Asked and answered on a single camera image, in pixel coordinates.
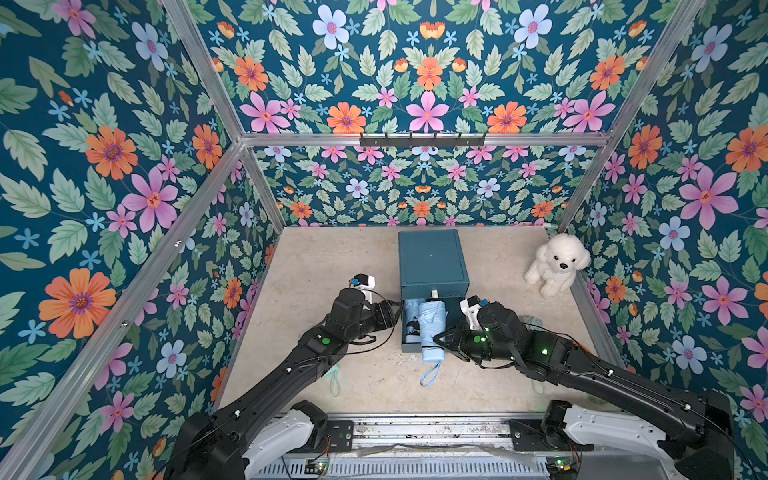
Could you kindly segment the light blue umbrella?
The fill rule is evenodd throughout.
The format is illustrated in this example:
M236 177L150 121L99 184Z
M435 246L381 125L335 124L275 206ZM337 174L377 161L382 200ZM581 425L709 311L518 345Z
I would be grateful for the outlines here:
M416 344L421 341L419 318L420 306L422 304L422 299L408 299L405 301L404 344Z
M422 360L430 366L420 379L420 385L424 388L434 383L445 360L445 352L437 345L434 337L445 331L446 319L447 311L442 301L426 301L419 306L418 322Z

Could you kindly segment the mint green umbrella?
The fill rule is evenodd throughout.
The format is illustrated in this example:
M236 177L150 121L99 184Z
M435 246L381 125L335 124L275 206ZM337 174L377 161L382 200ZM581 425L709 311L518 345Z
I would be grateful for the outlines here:
M325 375L324 378L328 380L329 385L329 392L332 397L337 398L341 394L341 383L340 383L340 367L338 365L334 365Z
M537 332L546 331L543 325L543 321L539 318L525 316L524 318L521 319L521 321L529 335L532 335Z

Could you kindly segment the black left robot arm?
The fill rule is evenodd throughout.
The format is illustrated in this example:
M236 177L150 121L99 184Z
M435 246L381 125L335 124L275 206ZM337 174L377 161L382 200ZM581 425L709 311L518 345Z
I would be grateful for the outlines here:
M326 414L295 397L349 355L349 347L393 331L401 303L371 301L371 291L341 290L328 314L307 330L285 360L229 405L182 425L163 473L166 479L251 479L297 448L320 445Z

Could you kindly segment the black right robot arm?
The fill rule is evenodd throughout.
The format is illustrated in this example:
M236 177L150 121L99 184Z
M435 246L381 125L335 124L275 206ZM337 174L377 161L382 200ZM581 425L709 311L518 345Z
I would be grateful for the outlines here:
M717 391L666 387L592 354L567 334L530 326L498 302L471 306L467 320L433 336L481 368L500 360L529 379L581 391L648 422L656 444L688 479L731 479L735 445L730 402Z

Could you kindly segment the teal drawer cabinet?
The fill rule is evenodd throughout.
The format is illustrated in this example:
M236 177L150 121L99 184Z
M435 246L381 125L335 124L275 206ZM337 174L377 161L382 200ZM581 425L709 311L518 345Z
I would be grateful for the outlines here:
M460 302L470 286L463 250L456 229L427 229L398 233L398 254L401 297L422 299L423 303L439 300L447 311L446 328L465 320ZM404 344L403 328L401 351L415 354L421 344Z

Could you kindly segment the white plush dog toy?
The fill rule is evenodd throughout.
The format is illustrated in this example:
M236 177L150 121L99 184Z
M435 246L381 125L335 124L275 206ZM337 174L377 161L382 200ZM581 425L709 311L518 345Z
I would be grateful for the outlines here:
M542 282L540 295L552 298L571 288L579 272L591 263L591 254L575 235L560 233L537 248L524 275L528 285Z

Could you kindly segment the aluminium front rail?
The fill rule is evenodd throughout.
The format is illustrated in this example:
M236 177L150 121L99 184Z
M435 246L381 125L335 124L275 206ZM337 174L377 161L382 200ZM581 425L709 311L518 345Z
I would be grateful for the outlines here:
M504 415L331 415L355 423L352 450L297 448L251 479L678 479L652 441L660 434L618 415L583 411L566 432L592 452L514 450Z

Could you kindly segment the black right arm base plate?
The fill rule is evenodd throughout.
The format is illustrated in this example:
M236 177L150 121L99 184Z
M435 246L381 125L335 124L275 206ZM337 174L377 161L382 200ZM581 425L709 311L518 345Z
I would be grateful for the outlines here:
M540 419L509 419L510 438L517 452L592 452L592 444L579 444L564 433L546 433L541 429Z

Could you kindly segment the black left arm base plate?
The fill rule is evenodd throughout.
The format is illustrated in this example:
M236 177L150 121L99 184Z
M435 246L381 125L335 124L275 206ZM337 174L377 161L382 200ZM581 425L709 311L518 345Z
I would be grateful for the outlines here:
M352 450L355 423L349 420L329 420L315 427L304 450L321 452L349 452Z

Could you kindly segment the black wall hook rail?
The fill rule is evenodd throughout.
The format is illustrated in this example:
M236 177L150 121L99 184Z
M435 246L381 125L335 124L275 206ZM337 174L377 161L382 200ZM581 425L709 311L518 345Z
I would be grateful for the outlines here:
M360 134L358 137L361 147L382 147L407 149L413 147L435 147L438 149L455 149L459 147L481 147L485 145L485 134Z

